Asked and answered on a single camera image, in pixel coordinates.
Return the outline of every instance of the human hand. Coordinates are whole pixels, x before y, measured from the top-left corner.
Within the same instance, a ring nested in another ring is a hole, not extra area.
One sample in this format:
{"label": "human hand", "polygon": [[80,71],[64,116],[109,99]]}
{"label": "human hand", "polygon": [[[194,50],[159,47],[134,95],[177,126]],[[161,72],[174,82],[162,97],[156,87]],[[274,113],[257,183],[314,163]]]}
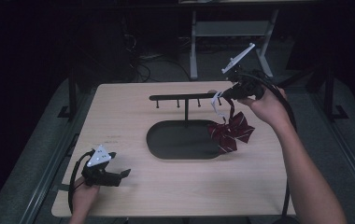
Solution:
{"label": "human hand", "polygon": [[84,181],[83,176],[75,181],[76,190],[73,194],[73,214],[70,224],[84,223],[99,193],[100,186],[87,186]]}
{"label": "human hand", "polygon": [[[285,91],[280,88],[277,89],[280,91],[282,96],[287,99]],[[283,124],[290,124],[290,119],[286,109],[276,98],[276,96],[267,88],[265,88],[264,95],[259,100],[245,98],[238,99],[237,102],[249,106],[259,119],[268,123],[273,128]]]}

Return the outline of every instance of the black stand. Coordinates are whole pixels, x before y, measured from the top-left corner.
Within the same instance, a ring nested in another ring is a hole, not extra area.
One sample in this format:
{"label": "black stand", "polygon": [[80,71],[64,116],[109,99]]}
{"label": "black stand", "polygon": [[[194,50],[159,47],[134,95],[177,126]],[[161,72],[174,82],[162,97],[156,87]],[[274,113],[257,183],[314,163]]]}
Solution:
{"label": "black stand", "polygon": [[218,143],[211,139],[207,126],[212,120],[189,119],[189,100],[212,98],[215,93],[152,95],[151,101],[184,100],[183,120],[163,120],[154,124],[148,131],[146,140],[149,151],[163,160],[207,160],[220,155]]}
{"label": "black stand", "polygon": [[341,105],[337,105],[336,109],[338,114],[333,113],[333,97],[334,97],[334,75],[333,71],[329,66],[324,64],[315,64],[312,67],[306,69],[305,71],[290,77],[277,85],[284,89],[294,83],[295,81],[312,75],[306,84],[306,89],[310,93],[316,93],[320,90],[322,84],[325,84],[325,93],[323,100],[323,111],[331,122],[335,119],[348,119],[347,113]]}
{"label": "black stand", "polygon": [[63,106],[59,112],[58,118],[69,118],[69,121],[73,119],[77,112],[77,96],[76,96],[76,79],[73,71],[69,74],[69,106]]}

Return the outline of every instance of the red bow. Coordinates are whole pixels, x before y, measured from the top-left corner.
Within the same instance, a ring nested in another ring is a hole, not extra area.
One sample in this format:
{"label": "red bow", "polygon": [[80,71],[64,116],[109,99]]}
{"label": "red bow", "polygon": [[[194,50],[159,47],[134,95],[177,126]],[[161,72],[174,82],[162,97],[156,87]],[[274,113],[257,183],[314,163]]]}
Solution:
{"label": "red bow", "polygon": [[207,130],[209,131],[211,139],[219,140],[219,153],[224,154],[236,151],[235,138],[247,143],[254,128],[248,125],[244,114],[239,112],[232,118],[230,116],[228,124],[209,124]]}

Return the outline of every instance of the human arm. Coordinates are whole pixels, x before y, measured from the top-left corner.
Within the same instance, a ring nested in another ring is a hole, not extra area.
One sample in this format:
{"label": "human arm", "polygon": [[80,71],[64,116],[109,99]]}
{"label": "human arm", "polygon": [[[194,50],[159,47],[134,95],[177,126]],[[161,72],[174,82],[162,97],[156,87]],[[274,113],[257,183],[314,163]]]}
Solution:
{"label": "human arm", "polygon": [[84,177],[80,177],[75,182],[75,192],[73,194],[73,213],[69,220],[69,224],[82,224],[91,210],[92,204],[95,202],[99,193],[99,186],[87,186],[84,183]]}
{"label": "human arm", "polygon": [[347,223],[343,209],[319,169],[309,158],[276,96],[266,90],[260,100],[238,100],[268,123],[282,147],[291,200],[301,223]]}

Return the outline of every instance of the dark background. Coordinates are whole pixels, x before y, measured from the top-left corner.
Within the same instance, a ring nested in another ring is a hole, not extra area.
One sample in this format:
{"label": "dark background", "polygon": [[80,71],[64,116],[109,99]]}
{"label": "dark background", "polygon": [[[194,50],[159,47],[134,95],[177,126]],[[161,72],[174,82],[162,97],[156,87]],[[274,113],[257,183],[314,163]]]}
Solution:
{"label": "dark background", "polygon": [[[50,97],[70,73],[77,74],[81,91],[103,82],[129,82],[135,75],[129,63],[135,58],[124,50],[125,32],[140,37],[144,47],[190,36],[190,30],[181,29],[190,13],[158,13],[129,14],[124,24],[124,13],[59,8],[48,1],[0,1],[0,189]],[[355,1],[305,14],[281,10],[273,38],[286,35],[296,39],[291,68],[327,63],[355,96]]]}

